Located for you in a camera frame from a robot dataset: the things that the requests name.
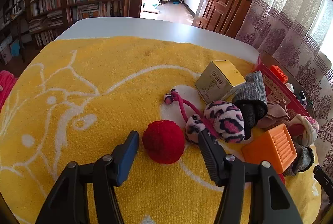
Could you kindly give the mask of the red pompom ball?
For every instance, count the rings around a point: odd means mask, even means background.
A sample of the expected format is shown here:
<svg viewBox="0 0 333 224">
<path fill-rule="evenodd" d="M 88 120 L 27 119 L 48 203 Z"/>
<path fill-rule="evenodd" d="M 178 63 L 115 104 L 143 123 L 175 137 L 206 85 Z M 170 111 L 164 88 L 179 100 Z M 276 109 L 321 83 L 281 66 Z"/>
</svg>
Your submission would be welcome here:
<svg viewBox="0 0 333 224">
<path fill-rule="evenodd" d="M 279 174 L 278 176 L 279 176 L 280 180 L 282 181 L 282 183 L 285 184 L 286 182 L 285 182 L 285 177 L 283 176 L 283 174 Z"/>
<path fill-rule="evenodd" d="M 185 135 L 175 122 L 159 120 L 148 125 L 142 135 L 142 143 L 151 160 L 169 165 L 183 155 Z"/>
</svg>

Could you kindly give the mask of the white pink fuzzy sock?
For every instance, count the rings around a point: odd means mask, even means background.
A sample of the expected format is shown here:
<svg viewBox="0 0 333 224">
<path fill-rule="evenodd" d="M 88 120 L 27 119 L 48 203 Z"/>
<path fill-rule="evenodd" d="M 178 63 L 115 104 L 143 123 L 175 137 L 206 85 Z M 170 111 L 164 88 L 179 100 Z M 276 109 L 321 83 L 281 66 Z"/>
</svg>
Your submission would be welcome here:
<svg viewBox="0 0 333 224">
<path fill-rule="evenodd" d="M 303 147 L 308 147 L 315 142 L 318 136 L 319 124 L 312 117 L 298 114 L 287 123 L 287 129 L 293 140 Z"/>
</svg>

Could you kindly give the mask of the orange ribbed cube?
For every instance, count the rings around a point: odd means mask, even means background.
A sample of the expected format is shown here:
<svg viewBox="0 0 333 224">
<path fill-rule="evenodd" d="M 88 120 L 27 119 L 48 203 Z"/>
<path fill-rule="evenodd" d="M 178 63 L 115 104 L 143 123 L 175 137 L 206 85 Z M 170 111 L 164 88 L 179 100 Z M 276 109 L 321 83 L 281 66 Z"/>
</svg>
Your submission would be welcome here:
<svg viewBox="0 0 333 224">
<path fill-rule="evenodd" d="M 270 162 L 277 174 L 284 173 L 297 157 L 285 124 L 275 126 L 242 147 L 242 154 L 247 163 Z"/>
</svg>

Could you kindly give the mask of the beige pink cloth bundle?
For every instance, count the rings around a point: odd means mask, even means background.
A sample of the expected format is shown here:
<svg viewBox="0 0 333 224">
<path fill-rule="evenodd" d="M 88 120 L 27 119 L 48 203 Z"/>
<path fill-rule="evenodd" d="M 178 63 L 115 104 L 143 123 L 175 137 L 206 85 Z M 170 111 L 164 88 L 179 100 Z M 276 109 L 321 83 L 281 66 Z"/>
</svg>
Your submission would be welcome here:
<svg viewBox="0 0 333 224">
<path fill-rule="evenodd" d="M 269 101 L 267 102 L 267 114 L 258 121 L 257 127 L 262 129 L 271 129 L 284 122 L 290 122 L 286 101 Z"/>
</svg>

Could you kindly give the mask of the leopard plush toy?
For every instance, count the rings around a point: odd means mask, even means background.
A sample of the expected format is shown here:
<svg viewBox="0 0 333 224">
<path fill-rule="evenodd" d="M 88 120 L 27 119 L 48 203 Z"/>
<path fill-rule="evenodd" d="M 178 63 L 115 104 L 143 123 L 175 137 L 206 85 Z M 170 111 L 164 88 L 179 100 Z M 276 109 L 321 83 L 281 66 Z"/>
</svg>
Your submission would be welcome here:
<svg viewBox="0 0 333 224">
<path fill-rule="evenodd" d="M 167 105 L 177 102 L 186 122 L 185 137 L 192 144 L 199 143 L 199 133 L 207 130 L 213 142 L 239 143 L 245 140 L 244 119 L 240 109 L 233 103 L 217 100 L 199 111 L 195 105 L 183 99 L 177 90 L 164 95 Z"/>
</svg>

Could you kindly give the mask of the grey black sock roll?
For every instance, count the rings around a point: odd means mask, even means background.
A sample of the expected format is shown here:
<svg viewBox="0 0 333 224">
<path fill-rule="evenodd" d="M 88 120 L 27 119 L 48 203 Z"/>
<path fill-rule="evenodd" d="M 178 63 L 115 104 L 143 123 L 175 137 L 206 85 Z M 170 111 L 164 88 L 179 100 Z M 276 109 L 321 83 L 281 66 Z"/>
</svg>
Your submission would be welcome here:
<svg viewBox="0 0 333 224">
<path fill-rule="evenodd" d="M 251 130 L 267 114 L 267 98 L 262 72 L 249 73 L 246 83 L 236 92 L 232 103 L 238 107 L 244 120 L 244 140 L 251 137 Z"/>
</svg>

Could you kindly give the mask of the large orange cat cube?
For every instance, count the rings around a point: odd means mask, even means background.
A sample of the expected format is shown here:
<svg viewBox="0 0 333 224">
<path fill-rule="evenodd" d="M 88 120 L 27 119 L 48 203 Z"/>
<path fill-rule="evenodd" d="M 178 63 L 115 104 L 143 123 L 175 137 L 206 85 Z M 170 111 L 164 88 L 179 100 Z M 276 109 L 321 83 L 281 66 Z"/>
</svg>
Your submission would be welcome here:
<svg viewBox="0 0 333 224">
<path fill-rule="evenodd" d="M 270 71 L 284 84 L 288 82 L 288 77 L 287 75 L 279 68 L 277 65 L 271 65 L 270 66 Z"/>
</svg>

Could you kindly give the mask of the yellow cardboard box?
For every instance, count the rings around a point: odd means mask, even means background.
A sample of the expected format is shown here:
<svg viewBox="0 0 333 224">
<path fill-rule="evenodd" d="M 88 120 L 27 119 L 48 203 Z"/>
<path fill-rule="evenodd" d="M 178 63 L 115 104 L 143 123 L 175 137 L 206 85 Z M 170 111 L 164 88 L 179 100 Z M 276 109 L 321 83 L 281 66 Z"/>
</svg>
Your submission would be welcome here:
<svg viewBox="0 0 333 224">
<path fill-rule="evenodd" d="M 246 83 L 229 60 L 211 61 L 195 83 L 205 103 L 226 100 Z"/>
</svg>

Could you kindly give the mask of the black fuzzy sock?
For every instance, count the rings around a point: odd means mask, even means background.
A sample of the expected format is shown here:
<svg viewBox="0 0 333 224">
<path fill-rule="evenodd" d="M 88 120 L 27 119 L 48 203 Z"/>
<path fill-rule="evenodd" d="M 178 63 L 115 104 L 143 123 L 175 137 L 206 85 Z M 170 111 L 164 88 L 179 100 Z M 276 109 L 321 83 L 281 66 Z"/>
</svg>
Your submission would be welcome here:
<svg viewBox="0 0 333 224">
<path fill-rule="evenodd" d="M 302 106 L 304 108 L 307 107 L 308 103 L 307 103 L 307 97 L 305 96 L 304 92 L 303 91 L 299 91 L 298 92 L 298 99 L 300 101 L 300 103 L 302 104 Z"/>
</svg>

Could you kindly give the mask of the red biscuit tin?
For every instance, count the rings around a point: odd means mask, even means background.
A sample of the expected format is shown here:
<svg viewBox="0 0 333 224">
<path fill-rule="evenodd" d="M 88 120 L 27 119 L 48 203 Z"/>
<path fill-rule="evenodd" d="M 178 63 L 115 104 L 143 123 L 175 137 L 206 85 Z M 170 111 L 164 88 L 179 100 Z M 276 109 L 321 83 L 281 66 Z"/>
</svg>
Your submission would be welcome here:
<svg viewBox="0 0 333 224">
<path fill-rule="evenodd" d="M 288 77 L 288 84 L 293 86 L 291 91 L 286 84 L 282 83 L 271 71 L 270 66 L 277 65 Z M 292 119 L 295 115 L 310 116 L 316 119 L 316 110 L 310 95 L 300 85 L 296 78 L 275 58 L 263 51 L 259 54 L 258 60 L 252 69 L 254 72 L 260 70 L 262 72 L 263 82 L 265 85 L 266 97 L 268 101 L 286 101 L 288 114 Z M 307 107 L 304 108 L 298 99 L 298 92 L 303 91 L 307 97 Z"/>
</svg>

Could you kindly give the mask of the yellow white towel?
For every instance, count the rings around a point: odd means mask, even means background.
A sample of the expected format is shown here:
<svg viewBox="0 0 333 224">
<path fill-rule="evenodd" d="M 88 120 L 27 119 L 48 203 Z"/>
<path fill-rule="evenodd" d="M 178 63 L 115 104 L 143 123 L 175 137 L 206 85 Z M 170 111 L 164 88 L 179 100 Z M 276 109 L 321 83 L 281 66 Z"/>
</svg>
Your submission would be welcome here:
<svg viewBox="0 0 333 224">
<path fill-rule="evenodd" d="M 242 75 L 252 63 L 189 43 L 134 37 L 56 40 L 25 69 L 1 110 L 1 194 L 21 223 L 34 223 L 67 163 L 93 163 L 158 120 L 181 128 L 171 89 L 203 109 L 195 82 L 213 60 Z M 222 196 L 198 146 L 174 164 L 140 147 L 116 189 L 126 223 L 212 223 Z"/>
</svg>

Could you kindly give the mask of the pink red bedding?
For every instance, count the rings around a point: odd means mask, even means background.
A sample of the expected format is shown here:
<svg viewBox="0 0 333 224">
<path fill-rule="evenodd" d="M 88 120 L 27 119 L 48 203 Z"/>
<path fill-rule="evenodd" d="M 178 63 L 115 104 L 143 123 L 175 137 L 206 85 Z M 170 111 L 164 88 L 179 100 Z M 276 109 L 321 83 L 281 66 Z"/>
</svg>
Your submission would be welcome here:
<svg viewBox="0 0 333 224">
<path fill-rule="evenodd" d="M 11 93 L 11 90 L 13 86 L 17 82 L 17 77 L 15 77 L 12 73 L 2 70 L 0 72 L 0 110 L 2 109 L 6 99 L 8 98 L 9 94 Z"/>
</svg>

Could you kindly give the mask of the small dark shelf unit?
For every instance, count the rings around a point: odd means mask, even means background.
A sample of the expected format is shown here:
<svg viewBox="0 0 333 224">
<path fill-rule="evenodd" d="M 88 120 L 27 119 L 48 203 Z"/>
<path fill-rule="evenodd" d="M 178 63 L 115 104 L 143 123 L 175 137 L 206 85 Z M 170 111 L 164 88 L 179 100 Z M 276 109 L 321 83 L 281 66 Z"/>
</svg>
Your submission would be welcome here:
<svg viewBox="0 0 333 224">
<path fill-rule="evenodd" d="M 1 7 L 1 65 L 5 66 L 13 58 L 25 62 L 22 36 L 28 33 L 22 30 L 26 21 L 24 0 L 5 0 Z"/>
</svg>

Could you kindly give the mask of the purple patterned curtain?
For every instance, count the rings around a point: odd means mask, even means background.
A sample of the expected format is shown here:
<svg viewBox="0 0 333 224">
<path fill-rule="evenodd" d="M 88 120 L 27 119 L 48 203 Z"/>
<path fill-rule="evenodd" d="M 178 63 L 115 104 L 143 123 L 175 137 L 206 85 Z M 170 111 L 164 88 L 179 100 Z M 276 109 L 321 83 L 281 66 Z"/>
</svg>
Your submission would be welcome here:
<svg viewBox="0 0 333 224">
<path fill-rule="evenodd" d="M 332 175 L 332 0 L 252 0 L 236 38 L 270 54 L 303 87 L 319 123 L 319 163 Z"/>
</svg>

